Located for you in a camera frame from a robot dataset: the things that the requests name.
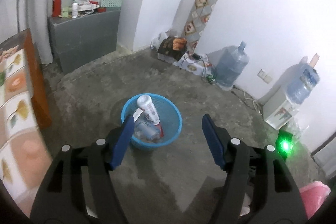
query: concrete floor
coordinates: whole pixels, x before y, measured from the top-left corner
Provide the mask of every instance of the concrete floor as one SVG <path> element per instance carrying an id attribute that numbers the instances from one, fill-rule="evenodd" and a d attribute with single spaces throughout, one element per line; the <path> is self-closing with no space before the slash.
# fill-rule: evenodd
<path id="1" fill-rule="evenodd" d="M 224 184 L 226 174 L 212 159 L 202 116 L 209 113 L 217 126 L 251 146 L 274 144 L 277 132 L 249 101 L 246 105 L 233 93 L 157 60 L 150 50 L 126 55 L 119 48 L 67 75 L 56 64 L 44 68 L 53 118 L 42 132 L 46 145 L 53 156 L 65 143 L 90 145 L 120 125 L 122 106 L 130 97 L 163 95 L 181 112 L 180 137 L 154 152 L 129 148 L 111 179 L 130 223 L 207 223 L 218 200 L 215 188 Z M 298 187 L 324 179 L 300 144 L 287 165 Z"/>

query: basket rim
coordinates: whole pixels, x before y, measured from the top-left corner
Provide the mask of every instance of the basket rim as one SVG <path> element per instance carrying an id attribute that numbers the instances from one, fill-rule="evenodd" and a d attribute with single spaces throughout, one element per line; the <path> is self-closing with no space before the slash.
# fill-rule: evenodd
<path id="1" fill-rule="evenodd" d="M 176 111 L 177 115 L 178 115 L 178 120 L 179 120 L 179 127 L 177 129 L 177 132 L 175 133 L 175 135 L 170 138 L 169 140 L 163 142 L 163 143 L 145 143 L 145 142 L 142 142 L 141 140 L 135 138 L 133 135 L 132 135 L 132 140 L 134 142 L 136 142 L 137 144 L 139 145 L 142 145 L 142 146 L 146 146 L 146 147 L 152 147 L 152 148 L 156 148 L 156 147 L 160 147 L 160 146 L 165 146 L 165 145 L 169 145 L 171 144 L 173 141 L 175 141 L 178 136 L 180 135 L 181 133 L 181 130 L 182 130 L 182 116 L 181 116 L 181 113 L 180 111 L 178 110 L 178 108 L 170 101 L 168 100 L 167 98 L 161 96 L 161 95 L 158 95 L 158 94 L 154 94 L 154 93 L 141 93 L 141 94 L 138 94 L 138 95 L 135 95 L 133 96 L 131 99 L 129 99 L 126 104 L 123 106 L 123 110 L 121 111 L 121 122 L 123 123 L 124 120 L 125 120 L 125 112 L 126 112 L 126 109 L 128 107 L 128 105 L 134 101 L 134 99 L 137 99 L 138 97 L 140 97 L 141 95 L 149 95 L 149 96 L 153 96 L 153 97 L 159 97 L 165 101 L 167 101 Z"/>

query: water jug neck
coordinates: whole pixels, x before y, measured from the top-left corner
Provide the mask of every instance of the water jug neck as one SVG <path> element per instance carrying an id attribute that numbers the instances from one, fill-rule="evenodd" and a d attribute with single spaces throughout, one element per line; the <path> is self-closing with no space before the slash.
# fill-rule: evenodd
<path id="1" fill-rule="evenodd" d="M 238 47 L 238 50 L 241 51 L 241 52 L 243 52 L 245 47 L 246 47 L 246 43 L 244 41 L 242 41 L 240 43 L 240 46 Z"/>

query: red thermos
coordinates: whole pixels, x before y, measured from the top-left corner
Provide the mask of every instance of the red thermos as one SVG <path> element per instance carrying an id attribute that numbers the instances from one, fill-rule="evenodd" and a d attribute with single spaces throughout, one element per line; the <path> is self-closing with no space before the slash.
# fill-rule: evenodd
<path id="1" fill-rule="evenodd" d="M 58 17 L 61 14 L 62 0 L 52 0 L 52 16 Z"/>

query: white bottle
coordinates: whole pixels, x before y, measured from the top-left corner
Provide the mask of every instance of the white bottle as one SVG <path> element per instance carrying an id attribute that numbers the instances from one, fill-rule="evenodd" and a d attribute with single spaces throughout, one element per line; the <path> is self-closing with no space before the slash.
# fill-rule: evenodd
<path id="1" fill-rule="evenodd" d="M 78 3 L 77 2 L 74 2 L 72 4 L 72 18 L 76 18 L 78 16 Z"/>
<path id="2" fill-rule="evenodd" d="M 152 121 L 154 125 L 160 123 L 158 112 L 156 111 L 152 98 L 149 95 L 141 95 L 136 102 L 138 107 L 144 111 L 148 120 Z"/>

